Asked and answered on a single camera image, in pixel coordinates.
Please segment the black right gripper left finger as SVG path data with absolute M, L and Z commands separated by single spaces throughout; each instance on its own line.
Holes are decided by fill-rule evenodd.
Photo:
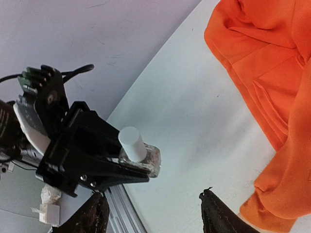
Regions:
M 106 233 L 109 204 L 102 193 L 94 193 L 64 224 L 52 227 L 53 233 Z

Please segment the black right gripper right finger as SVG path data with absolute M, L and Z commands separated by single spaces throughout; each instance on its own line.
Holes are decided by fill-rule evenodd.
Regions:
M 241 220 L 211 188 L 200 195 L 204 233 L 257 233 L 258 231 Z

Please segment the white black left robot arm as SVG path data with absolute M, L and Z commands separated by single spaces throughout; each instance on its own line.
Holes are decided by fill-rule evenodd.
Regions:
M 72 196 L 83 186 L 104 192 L 124 183 L 149 181 L 147 171 L 122 165 L 118 158 L 119 131 L 90 110 L 84 101 L 68 104 L 64 84 L 78 74 L 91 71 L 89 64 L 69 72 L 47 65 L 28 67 L 24 72 L 1 78 L 18 79 L 23 90 L 16 101 L 0 104 L 0 152 L 3 162 L 23 162 L 27 147 L 39 150 L 22 128 L 26 119 L 31 128 L 43 134 L 43 157 L 36 174 L 46 184 Z

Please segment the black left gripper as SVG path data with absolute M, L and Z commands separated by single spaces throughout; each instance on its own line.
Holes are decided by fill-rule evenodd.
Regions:
M 93 68 L 89 64 L 60 72 L 42 65 L 26 68 L 17 78 L 23 90 L 17 99 L 17 113 L 48 140 L 36 174 L 72 197 L 80 185 L 104 192 L 112 186 L 150 180 L 145 171 L 113 162 L 121 152 L 119 130 L 84 101 L 68 103 L 64 84 Z

